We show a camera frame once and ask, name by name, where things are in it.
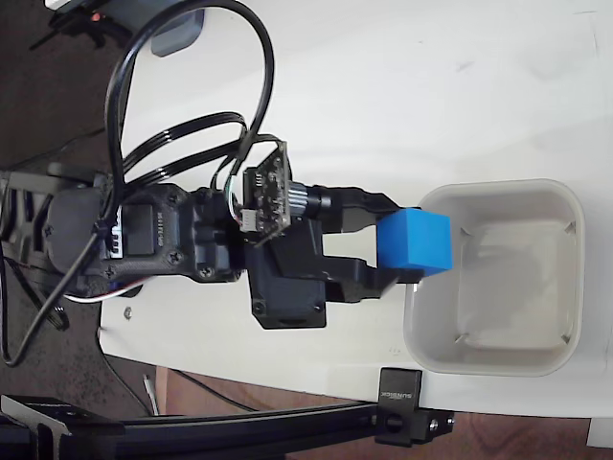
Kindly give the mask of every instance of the brown floor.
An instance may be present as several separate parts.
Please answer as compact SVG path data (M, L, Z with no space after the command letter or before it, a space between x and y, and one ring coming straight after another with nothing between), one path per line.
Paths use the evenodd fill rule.
M241 403L261 409L334 403L339 400L234 381L194 377ZM158 368L157 391L166 414L218 415L239 410L167 369ZM410 449L380 446L365 439L293 453L297 460L324 459L613 459L613 449L585 445L589 420L458 414L452 434Z

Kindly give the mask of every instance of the black bracket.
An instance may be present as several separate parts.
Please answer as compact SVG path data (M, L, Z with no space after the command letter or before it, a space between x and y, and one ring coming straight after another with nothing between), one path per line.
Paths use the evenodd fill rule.
M381 369L376 408L376 436L379 444L410 448L450 433L454 413L419 407L421 371Z
M378 299L395 284L416 284L423 276L422 270L325 256L322 222L294 220L283 236L246 249L252 312L265 329L326 327L326 302Z
M1 407L5 415L26 426L33 434L33 458L114 458L110 453L114 451L114 440L125 434L121 422L55 398L5 395L2 396ZM100 443L103 438L106 438L106 442Z
M328 208L321 208L317 213L324 233L358 232L402 209L385 194L373 194L358 187L314 186L311 189L329 202Z

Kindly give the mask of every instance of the white wire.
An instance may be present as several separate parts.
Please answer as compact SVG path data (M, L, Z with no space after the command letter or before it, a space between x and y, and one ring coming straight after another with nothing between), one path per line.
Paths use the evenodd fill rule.
M141 280L141 281L137 281L136 283L132 283L131 285L127 285L126 287L122 287L119 290L114 290L113 292L109 292L107 294L103 294L103 295L99 295L97 297L75 297L74 295L69 295L69 294L64 294L64 298L72 301L72 302L77 302L78 304L96 304L98 302L101 302L103 300L108 300L108 299L112 299L114 297L118 297L122 294L125 294L126 292L128 292L129 290L133 290L134 288L143 285L144 283L146 283L148 281L148 278L146 278L145 280Z
M232 219L234 219L236 222L240 223L240 219L237 217L237 212L234 209L234 200L232 194L232 189L234 188L234 176L232 174L228 175L228 178L226 179L226 183L223 188L225 189L226 201L228 201L228 210L230 211L230 216L232 216Z

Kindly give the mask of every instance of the white plastic bowl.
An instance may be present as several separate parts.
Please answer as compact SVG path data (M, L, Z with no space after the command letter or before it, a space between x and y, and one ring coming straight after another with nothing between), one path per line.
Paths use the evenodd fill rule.
M425 369L538 377L579 342L584 217L548 179L450 185L425 211L451 217L451 271L407 289L404 338Z

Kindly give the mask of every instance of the blue cube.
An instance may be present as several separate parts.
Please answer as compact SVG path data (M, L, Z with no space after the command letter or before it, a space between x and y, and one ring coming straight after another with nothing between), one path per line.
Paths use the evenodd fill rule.
M425 276L453 268L451 220L447 216L407 208L376 223L379 267L416 268Z

